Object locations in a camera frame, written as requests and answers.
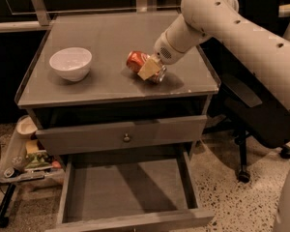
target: floor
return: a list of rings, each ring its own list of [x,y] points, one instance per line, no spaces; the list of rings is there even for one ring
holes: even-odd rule
[[[0,125],[3,157],[14,126]],[[215,217],[206,227],[173,232],[272,231],[290,159],[282,159],[279,149],[266,149],[251,137],[247,140],[251,180],[248,184],[239,183],[236,179],[239,154],[233,139],[232,131],[206,134],[192,150],[190,163],[202,205],[214,211]],[[33,186],[26,183],[17,187],[7,212],[9,226],[0,231],[38,232],[53,228],[60,195],[61,186],[50,183],[34,183]]]

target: chair wheel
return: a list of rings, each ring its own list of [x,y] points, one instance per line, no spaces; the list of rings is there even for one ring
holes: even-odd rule
[[[281,147],[280,157],[283,159],[290,159],[290,147],[288,145],[283,145]]]
[[[8,217],[3,217],[1,220],[0,220],[0,228],[5,228],[7,227],[9,224],[9,218]]]
[[[250,181],[249,173],[241,170],[239,172],[238,180],[243,183],[248,183]]]

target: drawer knob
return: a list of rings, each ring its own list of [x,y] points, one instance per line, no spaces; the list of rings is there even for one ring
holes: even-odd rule
[[[130,136],[126,133],[125,136],[124,136],[124,142],[125,143],[129,143],[131,141],[131,138]]]

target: black chair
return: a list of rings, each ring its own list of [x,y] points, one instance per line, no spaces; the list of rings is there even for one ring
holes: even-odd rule
[[[239,0],[240,14],[269,31],[278,33],[279,0]],[[246,139],[255,137],[268,148],[281,147],[280,155],[290,159],[290,113],[260,83],[233,54],[215,39],[203,43],[202,48],[216,70],[221,87],[213,97],[208,114],[220,114],[226,119],[206,132],[235,130],[235,143],[239,145],[241,169],[239,181],[248,182]]]

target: closed drawer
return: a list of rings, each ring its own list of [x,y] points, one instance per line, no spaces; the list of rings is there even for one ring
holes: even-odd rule
[[[70,155],[52,232],[168,231],[206,225],[183,144]]]
[[[206,119],[200,115],[62,127],[38,130],[37,137],[51,155],[192,142],[200,138]]]

